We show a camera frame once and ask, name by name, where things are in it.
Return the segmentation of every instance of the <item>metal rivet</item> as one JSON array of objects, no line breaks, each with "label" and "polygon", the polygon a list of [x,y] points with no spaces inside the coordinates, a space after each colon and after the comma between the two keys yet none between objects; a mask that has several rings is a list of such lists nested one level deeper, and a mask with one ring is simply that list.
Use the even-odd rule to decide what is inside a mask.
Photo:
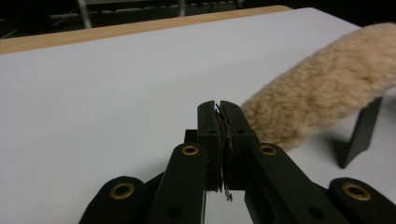
[{"label": "metal rivet", "polygon": [[134,193],[134,185],[131,183],[119,183],[110,191],[110,197],[115,200],[126,199]]},{"label": "metal rivet", "polygon": [[185,146],[181,149],[181,153],[183,153],[186,156],[193,156],[198,152],[199,152],[199,148],[194,146]]},{"label": "metal rivet", "polygon": [[261,147],[260,152],[267,156],[274,156],[276,154],[276,149],[272,147]]},{"label": "metal rivet", "polygon": [[367,189],[362,188],[361,186],[346,182],[343,185],[343,191],[349,197],[354,198],[359,201],[370,201],[372,199],[371,194]]}]

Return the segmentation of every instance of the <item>white table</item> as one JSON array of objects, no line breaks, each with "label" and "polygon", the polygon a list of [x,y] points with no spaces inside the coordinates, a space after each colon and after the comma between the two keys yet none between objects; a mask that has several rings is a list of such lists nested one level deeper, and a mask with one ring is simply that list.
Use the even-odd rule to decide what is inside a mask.
[{"label": "white table", "polygon": [[[358,27],[312,8],[0,55],[0,223],[77,223],[108,180],[162,172],[196,106],[244,102],[305,56]],[[368,151],[345,170],[325,138],[290,156],[316,183],[370,184],[396,203],[396,99]],[[208,193],[206,223],[251,223],[243,192]]]}]

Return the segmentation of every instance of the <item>sheepskin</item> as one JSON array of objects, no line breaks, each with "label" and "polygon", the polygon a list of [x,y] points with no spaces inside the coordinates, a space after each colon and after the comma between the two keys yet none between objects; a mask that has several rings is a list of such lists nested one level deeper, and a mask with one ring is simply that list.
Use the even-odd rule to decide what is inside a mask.
[{"label": "sheepskin", "polygon": [[394,86],[396,24],[381,23],[305,58],[241,108],[262,142],[291,149]]}]

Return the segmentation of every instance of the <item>screw hole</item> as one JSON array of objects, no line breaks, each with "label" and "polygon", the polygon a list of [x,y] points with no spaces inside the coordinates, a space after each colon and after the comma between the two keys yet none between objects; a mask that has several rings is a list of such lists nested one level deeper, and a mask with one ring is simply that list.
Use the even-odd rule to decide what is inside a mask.
[{"label": "screw hole", "polygon": [[186,156],[193,156],[199,152],[198,147],[186,146],[181,149],[181,153]]},{"label": "screw hole", "polygon": [[262,152],[262,154],[267,155],[267,156],[274,156],[276,154],[276,149],[271,148],[271,147],[262,147],[261,152]]},{"label": "screw hole", "polygon": [[343,185],[343,191],[349,197],[354,198],[359,201],[370,201],[372,196],[366,189],[362,188],[361,186],[346,182]]},{"label": "screw hole", "polygon": [[119,183],[110,191],[110,197],[115,200],[126,199],[134,193],[134,185],[130,183]]},{"label": "screw hole", "polygon": [[182,214],[183,214],[183,209],[181,209],[181,207],[177,207],[177,206],[169,208],[168,212],[167,212],[167,215],[170,218],[178,218],[178,217],[181,217]]},{"label": "screw hole", "polygon": [[316,208],[316,207],[310,207],[308,208],[308,213],[309,215],[311,215],[311,217],[314,217],[316,219],[324,219],[326,216],[324,215],[324,213],[322,212],[322,210]]}]

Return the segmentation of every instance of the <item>wooden table edge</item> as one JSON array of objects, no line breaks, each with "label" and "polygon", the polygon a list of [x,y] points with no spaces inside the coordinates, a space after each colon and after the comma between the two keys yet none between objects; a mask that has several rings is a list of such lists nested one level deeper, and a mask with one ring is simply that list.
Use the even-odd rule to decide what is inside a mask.
[{"label": "wooden table edge", "polygon": [[0,54],[43,49],[85,41],[110,38],[120,35],[132,35],[210,21],[223,21],[234,18],[255,16],[273,12],[291,10],[284,6],[255,7],[233,11],[209,13],[197,16],[177,17],[172,19],[143,21],[107,27],[76,30],[46,35],[32,35],[0,40]]}]

